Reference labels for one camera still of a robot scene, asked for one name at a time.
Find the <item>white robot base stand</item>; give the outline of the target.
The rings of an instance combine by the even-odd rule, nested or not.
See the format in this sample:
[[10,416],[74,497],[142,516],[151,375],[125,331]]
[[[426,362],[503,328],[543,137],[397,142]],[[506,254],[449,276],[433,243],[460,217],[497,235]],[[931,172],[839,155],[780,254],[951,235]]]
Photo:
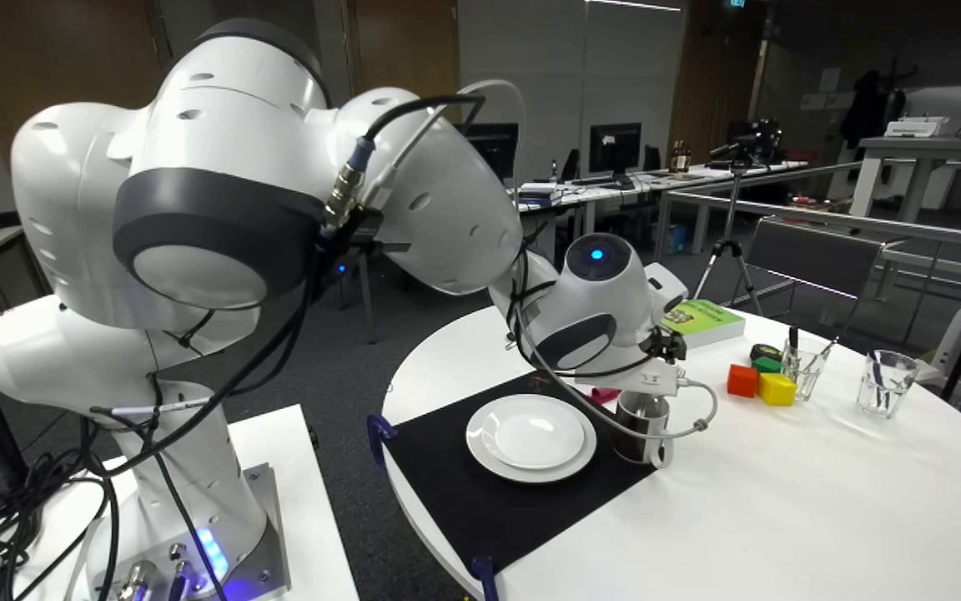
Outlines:
[[355,601],[300,407],[188,438],[41,513],[15,601]]

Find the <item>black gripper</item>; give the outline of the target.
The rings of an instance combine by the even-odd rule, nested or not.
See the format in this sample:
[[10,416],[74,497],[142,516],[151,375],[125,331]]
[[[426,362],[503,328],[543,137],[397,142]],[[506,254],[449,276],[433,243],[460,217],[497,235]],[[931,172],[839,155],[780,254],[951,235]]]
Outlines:
[[718,416],[718,395],[706,383],[695,380],[682,362],[687,362],[687,339],[677,331],[654,328],[639,339],[639,362],[624,375],[616,375],[614,383],[621,392],[651,395],[664,400],[677,396],[679,392],[703,392],[706,412],[682,427],[682,434],[703,434]]

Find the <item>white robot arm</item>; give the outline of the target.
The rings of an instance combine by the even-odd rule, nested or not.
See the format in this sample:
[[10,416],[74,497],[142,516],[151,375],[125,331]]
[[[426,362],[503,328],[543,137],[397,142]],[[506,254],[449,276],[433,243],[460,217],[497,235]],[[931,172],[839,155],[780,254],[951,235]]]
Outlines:
[[107,427],[136,479],[66,601],[102,601],[136,566],[210,594],[258,552],[270,513],[220,395],[174,369],[249,336],[263,303],[313,297],[354,235],[439,293],[490,293],[548,368],[588,376],[638,368],[644,331],[682,299],[621,236],[565,265],[531,254],[433,96],[375,86],[332,108],[260,21],[210,27],[136,109],[32,112],[10,181],[50,290],[0,313],[0,395]]

